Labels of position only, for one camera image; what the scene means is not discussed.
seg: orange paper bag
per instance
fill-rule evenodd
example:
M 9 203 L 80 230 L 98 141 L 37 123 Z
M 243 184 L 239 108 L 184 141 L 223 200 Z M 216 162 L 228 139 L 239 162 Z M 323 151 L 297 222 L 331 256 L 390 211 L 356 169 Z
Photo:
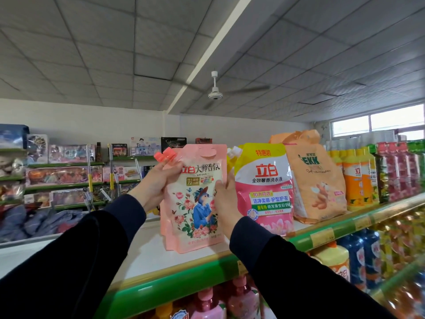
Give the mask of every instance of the orange paper bag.
M 283 143 L 294 182 L 295 218 L 315 224 L 347 212 L 341 169 L 319 144 L 316 130 L 272 135 L 269 143 Z

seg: pink detergent pouch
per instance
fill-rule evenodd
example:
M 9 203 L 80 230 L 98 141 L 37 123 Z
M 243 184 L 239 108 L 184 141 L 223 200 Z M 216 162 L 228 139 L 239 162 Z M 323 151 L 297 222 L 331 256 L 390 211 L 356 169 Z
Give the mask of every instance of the pink detergent pouch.
M 238 209 L 270 232 L 293 236 L 294 189 L 283 144 L 246 143 L 235 164 Z
M 225 144 L 187 144 L 179 150 L 167 148 L 155 159 L 183 162 L 180 175 L 165 187 L 161 203 L 161 234 L 165 248 L 186 253 L 224 241 L 215 213 L 215 182 L 226 182 Z

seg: black sleeve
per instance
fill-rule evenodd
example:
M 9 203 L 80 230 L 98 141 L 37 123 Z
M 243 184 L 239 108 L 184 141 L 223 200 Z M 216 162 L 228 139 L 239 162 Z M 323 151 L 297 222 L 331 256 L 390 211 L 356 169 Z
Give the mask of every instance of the black sleeve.
M 243 217 L 236 224 L 230 249 L 247 267 L 277 318 L 300 311 L 303 318 L 396 319 L 330 268 L 280 236 L 270 237 L 260 225 L 248 220 Z M 249 224 L 250 230 L 242 230 L 240 222 L 244 227 Z M 258 242 L 262 245 L 260 252 Z
M 145 218 L 130 195 L 86 215 L 0 280 L 1 317 L 92 318 Z

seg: fan blade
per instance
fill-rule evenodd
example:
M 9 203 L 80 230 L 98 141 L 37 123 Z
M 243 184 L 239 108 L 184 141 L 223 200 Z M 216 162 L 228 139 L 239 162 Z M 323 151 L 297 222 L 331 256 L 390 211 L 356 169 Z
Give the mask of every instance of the fan blade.
M 269 89 L 270 89 L 269 85 L 257 86 L 257 87 L 251 87 L 251 88 L 242 88 L 236 91 L 226 92 L 226 95 L 237 95 L 237 94 L 253 93 L 258 91 L 268 91 Z
M 209 110 L 210 107 L 214 104 L 214 101 L 216 100 L 213 99 L 212 101 L 208 102 L 207 105 L 204 106 L 204 110 Z
M 192 85 L 190 85 L 190 84 L 187 84 L 187 83 L 186 83 L 186 82 L 184 82 L 183 80 L 172 80 L 171 82 L 172 82 L 172 83 L 176 83 L 176 84 L 180 84 L 180 85 L 183 85 L 183 86 L 187 86 L 187 88 L 193 89 L 194 91 L 198 91 L 198 92 L 200 92 L 200 93 L 205 93 L 205 90 L 200 89 L 200 88 L 198 88 L 198 87 L 196 87 L 196 86 L 192 86 Z

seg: bird wearing hat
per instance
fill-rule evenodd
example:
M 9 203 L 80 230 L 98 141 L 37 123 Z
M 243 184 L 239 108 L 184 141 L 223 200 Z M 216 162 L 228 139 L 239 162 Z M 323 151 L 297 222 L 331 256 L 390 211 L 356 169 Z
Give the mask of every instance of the bird wearing hat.
M 193 208 L 193 225 L 195 228 L 215 224 L 215 216 L 211 211 L 207 199 L 211 197 L 208 193 L 208 187 L 199 188 L 193 193 L 195 202 L 197 203 Z

